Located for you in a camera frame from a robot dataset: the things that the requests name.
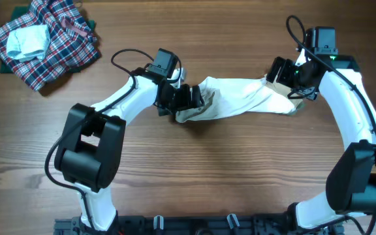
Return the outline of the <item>white baby shirt tan sleeves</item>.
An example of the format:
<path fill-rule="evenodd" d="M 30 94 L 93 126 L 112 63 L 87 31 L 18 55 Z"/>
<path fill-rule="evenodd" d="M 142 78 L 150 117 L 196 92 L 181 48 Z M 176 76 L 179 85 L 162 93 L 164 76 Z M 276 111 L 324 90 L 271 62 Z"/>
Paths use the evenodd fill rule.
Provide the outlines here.
<path fill-rule="evenodd" d="M 199 84 L 204 106 L 176 113 L 176 121 L 206 121 L 237 116 L 245 112 L 295 114 L 304 107 L 302 99 L 288 99 L 290 88 L 270 83 L 266 77 L 214 78 Z"/>

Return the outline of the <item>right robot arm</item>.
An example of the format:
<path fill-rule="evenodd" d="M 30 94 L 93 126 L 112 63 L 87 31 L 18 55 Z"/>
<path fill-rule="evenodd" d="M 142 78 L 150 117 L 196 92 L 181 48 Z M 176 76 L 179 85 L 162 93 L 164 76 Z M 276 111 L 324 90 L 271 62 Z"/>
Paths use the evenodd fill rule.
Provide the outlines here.
<path fill-rule="evenodd" d="M 288 100 L 328 103 L 345 151 L 327 177 L 324 192 L 289 207 L 292 227 L 304 232 L 327 227 L 352 216 L 376 222 L 376 111 L 362 85 L 353 57 L 341 55 L 333 27 L 313 27 L 297 39 L 296 61 L 277 57 L 266 79 L 285 87 Z"/>

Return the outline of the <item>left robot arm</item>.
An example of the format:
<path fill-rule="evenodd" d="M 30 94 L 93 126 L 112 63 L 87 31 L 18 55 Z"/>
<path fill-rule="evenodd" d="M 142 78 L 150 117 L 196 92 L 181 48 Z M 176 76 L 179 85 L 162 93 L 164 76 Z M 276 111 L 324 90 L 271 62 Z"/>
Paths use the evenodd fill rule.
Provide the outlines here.
<path fill-rule="evenodd" d="M 106 100 L 75 104 L 62 135 L 49 150 L 45 173 L 53 163 L 65 179 L 58 186 L 77 192 L 81 215 L 57 219 L 54 234 L 120 234 L 110 184 L 118 171 L 125 128 L 141 111 L 156 106 L 160 116 L 203 106 L 198 86 L 184 84 L 179 57 L 159 49 L 144 67 L 128 72 L 127 83 Z"/>

